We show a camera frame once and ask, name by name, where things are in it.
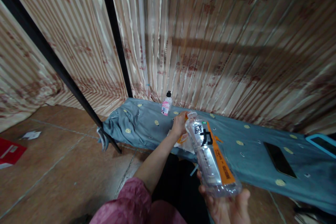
floral pattern curtain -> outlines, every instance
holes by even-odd
[[[104,0],[20,0],[98,114],[127,98]],[[44,103],[81,108],[1,3],[0,131]]]
[[[114,0],[133,94],[336,131],[336,0]]]

orange bottle label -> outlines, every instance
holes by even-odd
[[[226,161],[225,161],[225,159],[224,159],[224,157],[221,153],[221,150],[219,149],[219,146],[217,144],[217,140],[219,140],[219,139],[218,139],[218,137],[214,137],[214,135],[211,131],[211,127],[209,125],[209,122],[207,122],[207,123],[208,123],[208,130],[210,131],[211,137],[213,139],[212,146],[213,146],[213,149],[214,149],[214,152],[215,152],[217,167],[219,169],[220,177],[221,177],[221,180],[222,180],[222,185],[234,183],[236,180],[235,180],[234,176],[232,175],[232,172],[230,171],[230,169],[228,167],[228,164],[226,163]]]

plastic water bottle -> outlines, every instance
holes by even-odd
[[[218,139],[213,135],[209,122],[195,111],[187,113],[185,128],[188,132],[206,192],[213,197],[231,197],[242,190],[241,182],[229,166],[227,158],[221,153]]]

red box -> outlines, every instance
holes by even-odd
[[[0,138],[0,169],[14,165],[26,149],[20,144]]]

blue bed sheet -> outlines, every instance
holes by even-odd
[[[161,114],[159,103],[129,98],[103,122],[104,130],[116,141],[138,148],[155,149],[172,128],[172,107]],[[257,187],[314,205],[336,215],[336,162],[305,140],[304,135],[260,127],[231,118],[198,111],[209,121],[214,135],[239,179]],[[279,146],[297,178],[278,172],[263,142]],[[180,148],[172,153],[197,162],[196,156]]]

